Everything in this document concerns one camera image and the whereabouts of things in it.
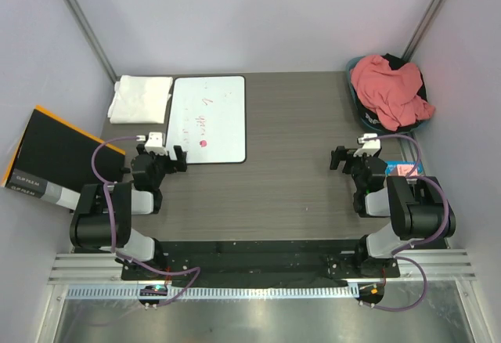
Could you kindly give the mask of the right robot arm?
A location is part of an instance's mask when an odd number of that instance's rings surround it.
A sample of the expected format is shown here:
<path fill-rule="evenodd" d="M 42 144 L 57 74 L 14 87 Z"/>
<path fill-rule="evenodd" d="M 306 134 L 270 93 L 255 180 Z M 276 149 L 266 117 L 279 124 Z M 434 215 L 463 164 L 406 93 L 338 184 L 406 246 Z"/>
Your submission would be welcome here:
<path fill-rule="evenodd" d="M 330 169 L 344 163 L 342 172 L 354 184 L 353 208 L 361 218 L 389 218 L 375 233 L 363 236 L 350 257 L 362 276 L 377 276 L 394 265 L 400 251 L 454 234 L 456 222 L 438 181 L 417 173 L 391 174 L 379 158 L 381 150 L 348 149 L 331 152 Z"/>

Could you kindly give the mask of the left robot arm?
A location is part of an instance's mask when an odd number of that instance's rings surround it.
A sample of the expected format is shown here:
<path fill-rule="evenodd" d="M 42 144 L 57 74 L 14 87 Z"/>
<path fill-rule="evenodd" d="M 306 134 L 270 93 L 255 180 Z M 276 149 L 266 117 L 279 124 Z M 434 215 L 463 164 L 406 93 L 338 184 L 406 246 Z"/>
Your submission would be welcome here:
<path fill-rule="evenodd" d="M 168 267 L 158 240 L 132 228 L 133 215 L 154 215 L 160 211 L 165 175 L 187 171 L 187 152 L 175 146 L 176 158 L 151 146 L 139 144 L 132 159 L 131 182 L 111 182 L 96 168 L 99 145 L 91 157 L 91 168 L 100 184 L 86 184 L 70 224 L 70 241 L 76 248 L 113 252 L 122 263 L 139 262 L 140 271 L 151 280 L 161 278 Z"/>

